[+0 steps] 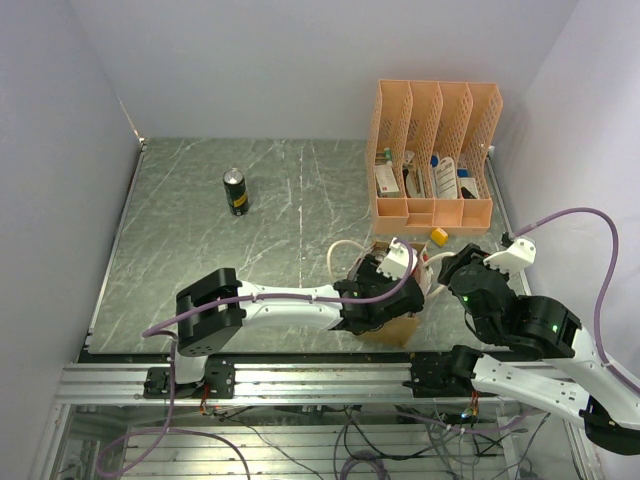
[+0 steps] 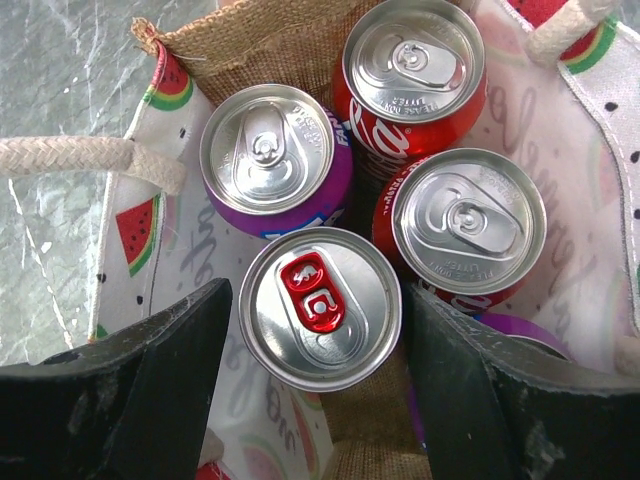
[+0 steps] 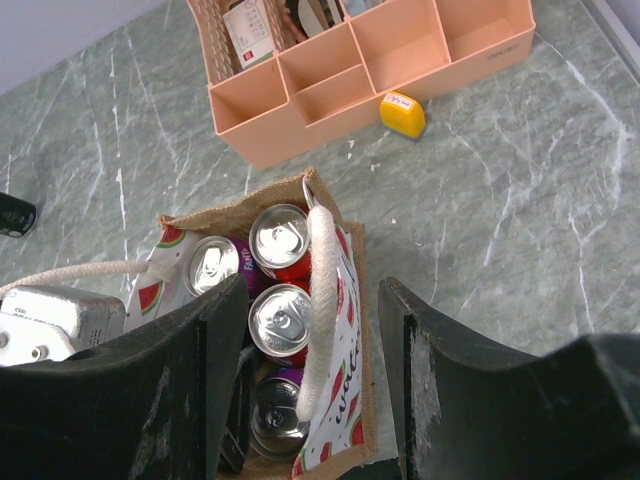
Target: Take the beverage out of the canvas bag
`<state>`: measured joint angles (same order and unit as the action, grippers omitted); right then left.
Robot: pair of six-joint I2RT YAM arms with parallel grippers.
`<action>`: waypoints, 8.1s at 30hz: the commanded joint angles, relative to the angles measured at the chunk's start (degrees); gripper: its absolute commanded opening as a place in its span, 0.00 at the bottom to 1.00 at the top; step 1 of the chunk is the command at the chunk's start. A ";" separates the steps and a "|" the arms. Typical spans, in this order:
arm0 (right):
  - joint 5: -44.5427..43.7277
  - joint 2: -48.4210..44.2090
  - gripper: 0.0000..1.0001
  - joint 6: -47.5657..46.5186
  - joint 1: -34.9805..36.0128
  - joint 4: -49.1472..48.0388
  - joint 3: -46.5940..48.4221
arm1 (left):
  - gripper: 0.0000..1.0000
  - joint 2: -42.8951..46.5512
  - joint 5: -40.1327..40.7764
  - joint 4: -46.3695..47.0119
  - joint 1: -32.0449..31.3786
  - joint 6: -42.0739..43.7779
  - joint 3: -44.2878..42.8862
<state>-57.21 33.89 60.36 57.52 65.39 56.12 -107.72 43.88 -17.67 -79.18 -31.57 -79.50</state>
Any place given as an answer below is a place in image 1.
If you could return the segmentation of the brown canvas bag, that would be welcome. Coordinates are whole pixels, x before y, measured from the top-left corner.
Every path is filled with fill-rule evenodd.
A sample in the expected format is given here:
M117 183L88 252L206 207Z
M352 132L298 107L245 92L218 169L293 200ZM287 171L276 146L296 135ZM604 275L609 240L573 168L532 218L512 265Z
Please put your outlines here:
M353 240L341 239L335 241L327 250L326 265L329 276L332 280L337 278L337 274L333 268L333 255L339 247L350 246L355 247L360 251L357 260L349 270L349 276L351 276L356 270L361 260L366 254L382 254L385 255L389 248L390 241L374 241L369 246L364 246ZM419 270L416 277L423 281L426 287L426 303L432 302L444 289L443 286L434 287L435 280L434 268L438 262L441 262L444 258L454 255L452 251L444 251L436 253L435 255L429 255L427 253L426 243L412 243L412 247L417 251L417 257L419 261L424 261L427 266L423 270ZM391 347L406 347L411 337L416 333L416 330L420 324L420 318L416 314L406 314L394 318L387 322L384 326L374 331L363 332L361 334L355 334L354 337L363 342L376 343Z

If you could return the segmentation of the black beverage can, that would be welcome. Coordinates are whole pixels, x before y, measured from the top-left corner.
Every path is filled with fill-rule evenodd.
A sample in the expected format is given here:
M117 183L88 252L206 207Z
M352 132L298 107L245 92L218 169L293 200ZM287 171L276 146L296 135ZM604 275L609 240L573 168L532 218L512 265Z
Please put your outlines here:
M230 212L235 216L245 215L249 211L249 200L244 174L237 168L229 169L223 175L223 186Z

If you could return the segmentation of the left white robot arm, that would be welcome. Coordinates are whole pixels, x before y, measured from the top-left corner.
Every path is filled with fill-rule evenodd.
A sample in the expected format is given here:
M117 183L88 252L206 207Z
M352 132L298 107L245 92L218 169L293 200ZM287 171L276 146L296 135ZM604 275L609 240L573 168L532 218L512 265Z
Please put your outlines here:
M203 387L207 358L243 328L302 325L361 335L423 309L415 275L416 250L392 244L378 261L367 254L351 279L314 288L276 288L240 280L233 268L220 268L176 296L176 314L193 314L177 324L175 366L168 384L182 397Z

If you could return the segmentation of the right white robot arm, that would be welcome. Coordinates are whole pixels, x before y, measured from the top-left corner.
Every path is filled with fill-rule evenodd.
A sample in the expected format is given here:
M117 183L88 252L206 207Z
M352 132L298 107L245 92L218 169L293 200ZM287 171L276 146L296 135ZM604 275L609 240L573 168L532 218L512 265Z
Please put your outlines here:
M535 256L526 238L494 254L470 243L442 261L438 282L460 301L477 339L525 361L542 361L565 378L540 376L456 345L440 373L442 387L455 396L474 389L519 400L583 428L609 452L638 454L639 399L599 359L590 332L559 301L518 295L509 287L510 275L531 266Z

